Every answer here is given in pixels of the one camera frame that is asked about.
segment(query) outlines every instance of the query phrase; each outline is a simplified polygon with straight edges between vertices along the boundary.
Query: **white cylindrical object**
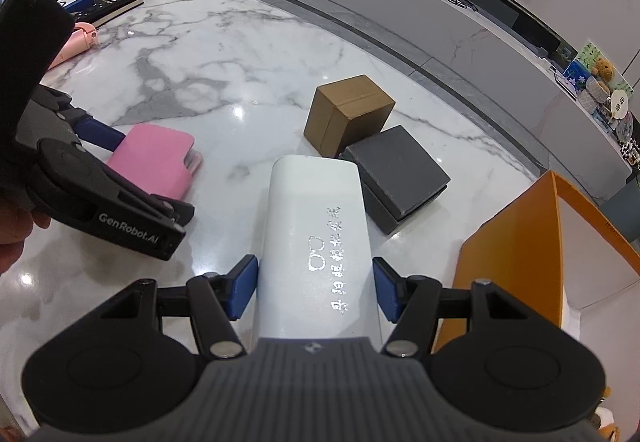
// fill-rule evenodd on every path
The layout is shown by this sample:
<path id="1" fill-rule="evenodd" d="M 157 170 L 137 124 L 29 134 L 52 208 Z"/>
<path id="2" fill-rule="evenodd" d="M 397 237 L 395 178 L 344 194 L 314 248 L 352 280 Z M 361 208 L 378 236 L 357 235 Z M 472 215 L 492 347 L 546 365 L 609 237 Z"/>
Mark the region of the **white cylindrical object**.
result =
<path id="1" fill-rule="evenodd" d="M 254 339 L 368 337 L 382 346 L 355 164 L 289 155 L 271 171 Z"/>

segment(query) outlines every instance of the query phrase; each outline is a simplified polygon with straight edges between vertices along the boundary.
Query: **white marble floor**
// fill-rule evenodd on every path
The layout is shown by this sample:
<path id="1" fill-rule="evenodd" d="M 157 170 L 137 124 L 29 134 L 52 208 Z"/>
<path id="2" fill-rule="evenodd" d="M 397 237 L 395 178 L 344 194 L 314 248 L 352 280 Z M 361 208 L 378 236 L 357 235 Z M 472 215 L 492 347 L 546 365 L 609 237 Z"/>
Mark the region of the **white marble floor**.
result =
<path id="1" fill-rule="evenodd" d="M 225 273 L 246 253 L 260 255 L 273 163 L 316 154 L 302 131 L 319 84 L 369 75 L 396 100 L 387 126 L 403 125 L 451 177 L 393 236 L 369 222 L 373 254 L 402 274 L 450 284 L 464 239 L 534 180 L 494 139 L 402 73 L 258 0 L 145 0 L 101 28 L 99 39 L 45 83 L 125 131 L 153 121 L 194 135 L 204 155 L 187 196 L 196 216 L 169 262 L 58 223 L 34 231 L 21 260 L 0 277 L 0 395 L 27 431 L 36 423 L 20 372 L 40 345 L 135 279 L 184 284 L 194 274 Z M 251 314 L 235 324 L 243 339 Z M 193 348 L 188 321 L 168 321 L 166 331 Z"/>

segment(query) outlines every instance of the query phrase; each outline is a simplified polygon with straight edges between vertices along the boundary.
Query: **pink object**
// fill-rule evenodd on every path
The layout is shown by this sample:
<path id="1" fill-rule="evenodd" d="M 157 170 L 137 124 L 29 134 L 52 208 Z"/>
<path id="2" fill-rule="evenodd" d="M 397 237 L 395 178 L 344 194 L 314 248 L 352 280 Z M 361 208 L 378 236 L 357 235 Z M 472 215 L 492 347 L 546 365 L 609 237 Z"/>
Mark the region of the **pink object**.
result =
<path id="1" fill-rule="evenodd" d="M 89 23 L 76 23 L 71 37 L 60 50 L 60 53 L 53 59 L 53 62 L 49 66 L 49 70 L 54 66 L 59 65 L 61 62 L 76 57 L 78 54 L 87 51 L 95 44 L 95 37 L 97 31 L 93 25 Z"/>
<path id="2" fill-rule="evenodd" d="M 181 200 L 202 163 L 202 155 L 191 152 L 194 142 L 182 131 L 136 124 L 107 165 L 151 195 Z"/>

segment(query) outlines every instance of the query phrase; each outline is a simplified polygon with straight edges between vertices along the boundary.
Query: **blue gripper pad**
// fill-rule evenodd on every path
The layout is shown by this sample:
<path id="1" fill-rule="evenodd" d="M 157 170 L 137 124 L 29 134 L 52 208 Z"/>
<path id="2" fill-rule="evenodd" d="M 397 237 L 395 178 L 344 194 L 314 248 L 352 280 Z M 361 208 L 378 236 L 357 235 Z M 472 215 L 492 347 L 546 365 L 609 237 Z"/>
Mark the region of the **blue gripper pad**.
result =
<path id="1" fill-rule="evenodd" d="M 82 140 L 107 149 L 107 151 L 116 151 L 116 148 L 125 138 L 124 133 L 91 117 L 76 123 L 74 132 Z"/>
<path id="2" fill-rule="evenodd" d="M 242 316 L 258 284 L 258 259 L 253 254 L 247 254 L 227 277 L 232 281 L 232 288 L 229 301 L 225 303 L 225 313 L 235 321 Z"/>
<path id="3" fill-rule="evenodd" d="M 382 263 L 385 263 L 384 260 L 380 260 L 380 258 L 376 257 L 373 259 L 373 278 L 376 282 L 378 305 L 382 308 L 386 319 L 395 324 L 398 322 L 404 307 L 398 302 L 396 281 L 388 273 L 385 266 L 382 265 Z"/>

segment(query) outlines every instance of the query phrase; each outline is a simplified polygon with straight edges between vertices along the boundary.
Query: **logo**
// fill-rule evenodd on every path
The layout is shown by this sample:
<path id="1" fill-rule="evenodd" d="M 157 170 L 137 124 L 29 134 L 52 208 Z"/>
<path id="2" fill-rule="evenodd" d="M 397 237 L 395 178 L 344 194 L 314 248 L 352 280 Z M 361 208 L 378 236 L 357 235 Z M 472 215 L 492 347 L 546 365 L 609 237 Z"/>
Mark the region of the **logo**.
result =
<path id="1" fill-rule="evenodd" d="M 322 270 L 326 266 L 324 257 L 318 254 L 321 250 L 324 250 L 324 240 L 319 237 L 309 236 L 308 268 L 311 272 Z"/>
<path id="2" fill-rule="evenodd" d="M 311 341 L 310 343 L 308 343 L 308 345 L 305 345 L 304 348 L 306 352 L 309 352 L 311 355 L 314 356 L 317 352 L 322 350 L 324 346 L 322 346 L 320 343 L 317 343 L 315 341 Z"/>
<path id="3" fill-rule="evenodd" d="M 98 219 L 101 223 L 106 223 L 114 229 L 126 232 L 127 234 L 138 237 L 144 241 L 148 241 L 149 243 L 152 243 L 154 245 L 160 238 L 160 236 L 157 234 L 149 234 L 147 231 L 140 231 L 139 229 L 129 225 L 126 221 L 118 221 L 117 219 L 110 218 L 107 213 L 102 213 L 100 216 L 98 216 Z"/>

